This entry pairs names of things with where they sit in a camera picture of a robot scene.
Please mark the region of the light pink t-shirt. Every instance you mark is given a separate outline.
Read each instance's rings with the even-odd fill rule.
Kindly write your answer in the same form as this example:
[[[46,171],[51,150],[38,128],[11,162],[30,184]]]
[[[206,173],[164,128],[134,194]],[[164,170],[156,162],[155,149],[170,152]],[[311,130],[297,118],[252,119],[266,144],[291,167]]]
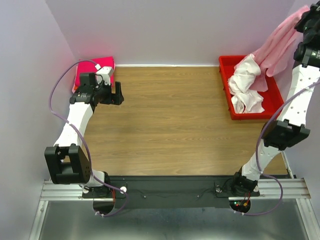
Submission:
[[[251,90],[267,91],[266,77],[273,77],[287,68],[295,48],[295,42],[300,37],[295,25],[300,21],[302,15],[309,10],[310,8],[304,5],[288,16],[270,34],[265,43],[251,53],[253,55],[252,59],[260,68],[260,75],[255,78],[250,86]]]

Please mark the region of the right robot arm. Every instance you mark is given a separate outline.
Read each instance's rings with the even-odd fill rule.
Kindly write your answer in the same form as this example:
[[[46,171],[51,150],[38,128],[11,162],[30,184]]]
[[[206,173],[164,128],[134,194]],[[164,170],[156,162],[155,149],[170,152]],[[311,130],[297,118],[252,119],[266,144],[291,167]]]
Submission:
[[[320,82],[320,5],[303,6],[287,17],[253,53],[245,56],[228,79],[238,113],[261,113],[268,77],[284,71],[294,60],[286,101],[263,126],[250,160],[230,182],[235,195],[252,193],[266,166],[280,152],[305,140],[306,115],[315,85]]]

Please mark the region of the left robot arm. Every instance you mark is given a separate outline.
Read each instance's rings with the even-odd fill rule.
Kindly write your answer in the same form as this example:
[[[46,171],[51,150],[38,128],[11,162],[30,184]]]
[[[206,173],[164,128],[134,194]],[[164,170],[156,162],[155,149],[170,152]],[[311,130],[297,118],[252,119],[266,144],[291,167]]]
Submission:
[[[53,146],[44,151],[44,157],[54,184],[77,184],[85,190],[94,188],[100,197],[108,196],[116,187],[111,185],[106,172],[92,168],[92,158],[84,135],[98,104],[121,105],[124,101],[121,83],[107,83],[107,77],[97,73],[82,73],[81,85],[69,99],[69,113],[61,116],[65,122]]]

